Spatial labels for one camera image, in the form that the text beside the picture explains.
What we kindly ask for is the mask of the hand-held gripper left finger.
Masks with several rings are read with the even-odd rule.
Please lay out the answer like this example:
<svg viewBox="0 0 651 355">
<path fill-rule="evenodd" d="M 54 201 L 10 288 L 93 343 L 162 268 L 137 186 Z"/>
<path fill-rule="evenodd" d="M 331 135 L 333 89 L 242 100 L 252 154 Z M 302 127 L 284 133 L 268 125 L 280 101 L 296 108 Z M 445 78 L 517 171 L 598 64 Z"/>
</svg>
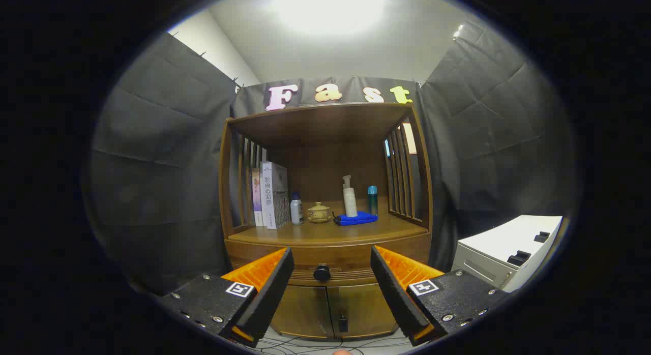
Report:
<svg viewBox="0 0 651 355">
<path fill-rule="evenodd" d="M 202 273 L 162 295 L 160 306 L 209 337 L 256 347 L 293 269 L 291 248 L 281 248 L 223 275 Z"/>
</svg>

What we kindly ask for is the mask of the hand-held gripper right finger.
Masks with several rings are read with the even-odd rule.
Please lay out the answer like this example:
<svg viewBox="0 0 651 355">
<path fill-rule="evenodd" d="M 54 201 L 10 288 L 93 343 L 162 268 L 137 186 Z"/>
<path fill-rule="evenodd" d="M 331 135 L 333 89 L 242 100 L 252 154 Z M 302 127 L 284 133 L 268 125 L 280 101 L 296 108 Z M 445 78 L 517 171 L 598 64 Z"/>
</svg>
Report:
<svg viewBox="0 0 651 355">
<path fill-rule="evenodd" d="M 477 322 L 509 297 L 465 270 L 443 273 L 378 245 L 371 248 L 370 266 L 393 318 L 413 346 Z"/>
</svg>

